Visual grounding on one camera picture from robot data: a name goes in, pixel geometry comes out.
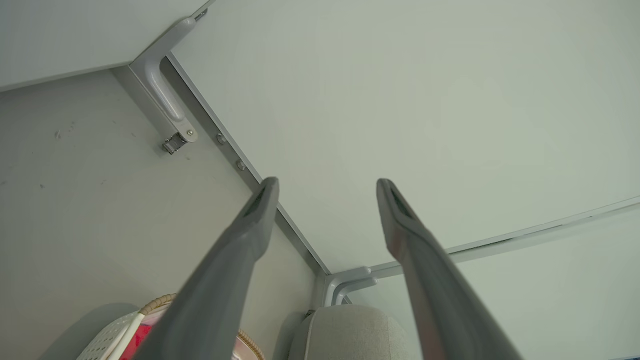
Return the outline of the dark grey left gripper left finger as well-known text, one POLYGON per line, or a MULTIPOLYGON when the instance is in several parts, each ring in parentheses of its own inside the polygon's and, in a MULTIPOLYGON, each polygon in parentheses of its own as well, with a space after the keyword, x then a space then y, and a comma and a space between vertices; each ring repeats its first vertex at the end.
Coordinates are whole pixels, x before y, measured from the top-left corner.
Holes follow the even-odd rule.
POLYGON ((132 360, 232 360, 250 279, 270 243, 279 193, 276 177, 259 184, 132 360))

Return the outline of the small metal caster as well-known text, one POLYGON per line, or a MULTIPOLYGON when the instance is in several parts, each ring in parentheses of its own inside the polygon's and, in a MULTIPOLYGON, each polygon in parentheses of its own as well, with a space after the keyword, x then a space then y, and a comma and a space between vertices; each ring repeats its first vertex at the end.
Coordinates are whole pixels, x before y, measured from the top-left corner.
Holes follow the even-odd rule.
POLYGON ((185 146, 189 141, 183 137, 180 132, 174 133, 172 136, 165 139, 162 143, 162 148, 167 153, 173 155, 175 152, 180 150, 183 146, 185 146))

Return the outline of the grey partition foot pair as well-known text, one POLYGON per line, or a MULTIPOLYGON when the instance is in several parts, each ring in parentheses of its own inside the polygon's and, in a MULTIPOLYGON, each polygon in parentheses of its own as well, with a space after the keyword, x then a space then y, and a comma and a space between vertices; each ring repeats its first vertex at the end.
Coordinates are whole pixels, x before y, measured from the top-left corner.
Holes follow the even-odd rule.
POLYGON ((310 309, 317 310, 329 306, 343 305, 351 302, 347 299, 350 293, 368 289, 378 284, 371 268, 362 266, 327 275, 323 271, 316 276, 311 294, 310 309))

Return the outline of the white plastic laundry basket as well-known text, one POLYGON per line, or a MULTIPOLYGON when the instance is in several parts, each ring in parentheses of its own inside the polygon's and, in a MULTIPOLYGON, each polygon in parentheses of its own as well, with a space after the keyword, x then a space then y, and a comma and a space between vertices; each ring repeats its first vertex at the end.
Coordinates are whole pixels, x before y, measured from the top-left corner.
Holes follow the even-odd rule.
MULTIPOLYGON (((155 326, 176 298, 176 293, 157 297, 140 310, 115 319, 94 337, 76 360, 119 360, 141 324, 155 326)), ((266 360, 258 344, 240 329, 235 338, 231 360, 266 360)))

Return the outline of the grey upholstered seat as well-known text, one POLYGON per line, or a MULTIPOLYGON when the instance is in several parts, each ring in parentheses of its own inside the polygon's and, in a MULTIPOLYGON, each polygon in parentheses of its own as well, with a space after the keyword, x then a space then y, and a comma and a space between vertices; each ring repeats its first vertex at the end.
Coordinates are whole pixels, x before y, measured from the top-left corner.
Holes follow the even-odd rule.
POLYGON ((419 360, 400 324, 357 304, 321 307, 302 321, 287 360, 419 360))

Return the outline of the red and white garment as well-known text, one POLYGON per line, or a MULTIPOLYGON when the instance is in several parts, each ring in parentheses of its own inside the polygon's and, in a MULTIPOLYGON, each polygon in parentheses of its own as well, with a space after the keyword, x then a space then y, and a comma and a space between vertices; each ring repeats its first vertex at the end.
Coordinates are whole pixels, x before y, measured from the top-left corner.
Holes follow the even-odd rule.
POLYGON ((153 325, 141 324, 135 331, 132 339, 128 342, 123 353, 119 356, 119 360, 132 360, 142 342, 148 337, 153 325))

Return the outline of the grey partition foot with caster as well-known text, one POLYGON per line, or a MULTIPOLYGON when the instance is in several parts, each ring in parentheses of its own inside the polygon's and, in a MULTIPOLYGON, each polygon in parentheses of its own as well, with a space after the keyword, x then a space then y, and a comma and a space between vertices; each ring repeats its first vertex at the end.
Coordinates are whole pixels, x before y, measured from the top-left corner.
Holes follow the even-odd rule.
POLYGON ((198 132, 188 120, 185 111, 174 97, 169 84, 165 81, 161 64, 162 60, 170 54, 173 48, 195 29, 197 21, 206 12, 205 10, 203 13, 179 20, 151 43, 128 66, 164 118, 173 126, 173 134, 179 132, 188 143, 195 142, 198 139, 198 132))

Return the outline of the grey aluminium partition rail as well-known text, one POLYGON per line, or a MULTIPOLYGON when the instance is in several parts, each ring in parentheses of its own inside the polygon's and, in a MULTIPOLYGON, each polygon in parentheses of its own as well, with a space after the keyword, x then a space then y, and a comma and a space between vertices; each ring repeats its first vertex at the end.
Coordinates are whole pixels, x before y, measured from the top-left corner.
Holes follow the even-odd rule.
POLYGON ((610 215, 621 214, 622 212, 635 210, 637 208, 640 208, 640 196, 574 214, 566 218, 556 219, 534 227, 446 248, 445 252, 455 264, 459 264, 519 249, 531 248, 539 244, 547 243, 549 240, 541 239, 541 237, 547 236, 554 231, 576 228, 580 225, 609 217, 610 215))
MULTIPOLYGON (((200 123, 206 132, 206 136, 222 152, 231 168, 236 171, 243 183, 252 191, 256 189, 265 179, 265 176, 261 175, 251 164, 247 155, 230 135, 172 52, 162 61, 160 68, 174 93, 180 98, 186 109, 190 111, 190 114, 200 123)), ((324 275, 331 274, 327 265, 307 241, 281 203, 278 205, 275 222, 312 269, 319 269, 324 275)))

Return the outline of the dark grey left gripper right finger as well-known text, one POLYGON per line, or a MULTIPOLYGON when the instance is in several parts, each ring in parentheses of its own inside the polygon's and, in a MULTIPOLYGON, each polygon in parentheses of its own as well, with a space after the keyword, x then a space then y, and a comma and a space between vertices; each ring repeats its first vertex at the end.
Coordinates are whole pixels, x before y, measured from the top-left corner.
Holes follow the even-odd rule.
POLYGON ((423 360, 522 360, 396 185, 376 183, 386 247, 406 281, 423 360))

